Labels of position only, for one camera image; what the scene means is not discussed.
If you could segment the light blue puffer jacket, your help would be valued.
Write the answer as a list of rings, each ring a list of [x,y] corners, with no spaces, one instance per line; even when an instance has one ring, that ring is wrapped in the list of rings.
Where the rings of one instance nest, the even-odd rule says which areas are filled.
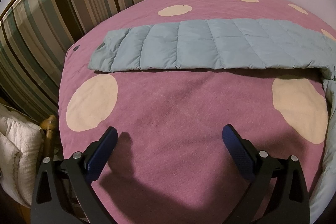
[[[258,149],[297,155],[311,214],[335,190],[335,42],[270,19],[115,30],[92,53],[85,121],[120,139],[95,188],[119,223],[220,223],[247,187],[224,147],[232,124]]]

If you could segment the white quilted blanket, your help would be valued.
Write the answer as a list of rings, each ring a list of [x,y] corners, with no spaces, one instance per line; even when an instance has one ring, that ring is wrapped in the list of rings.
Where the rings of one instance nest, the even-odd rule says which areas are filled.
[[[1,187],[25,207],[31,206],[43,142],[39,125],[1,105]]]

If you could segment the pink polka dot bedsheet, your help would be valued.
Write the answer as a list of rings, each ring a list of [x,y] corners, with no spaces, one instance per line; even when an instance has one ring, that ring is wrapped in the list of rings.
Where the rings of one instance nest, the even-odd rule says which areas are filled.
[[[222,141],[301,162],[315,221],[335,194],[335,30],[286,0],[145,0],[67,52],[65,157],[112,126],[93,189],[118,223],[221,223],[248,186]]]

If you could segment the striped fabric headboard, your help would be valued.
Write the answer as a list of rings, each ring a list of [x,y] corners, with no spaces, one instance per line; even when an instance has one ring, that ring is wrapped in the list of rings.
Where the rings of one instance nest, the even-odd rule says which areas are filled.
[[[1,19],[1,96],[42,121],[58,111],[69,48],[143,0],[16,0]]]

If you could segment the wooden bed post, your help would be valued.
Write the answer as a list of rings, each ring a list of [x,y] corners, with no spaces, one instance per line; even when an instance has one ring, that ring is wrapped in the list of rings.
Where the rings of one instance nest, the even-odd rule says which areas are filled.
[[[49,116],[40,123],[40,127],[45,132],[43,145],[43,156],[54,158],[55,136],[59,128],[59,120],[55,115]]]

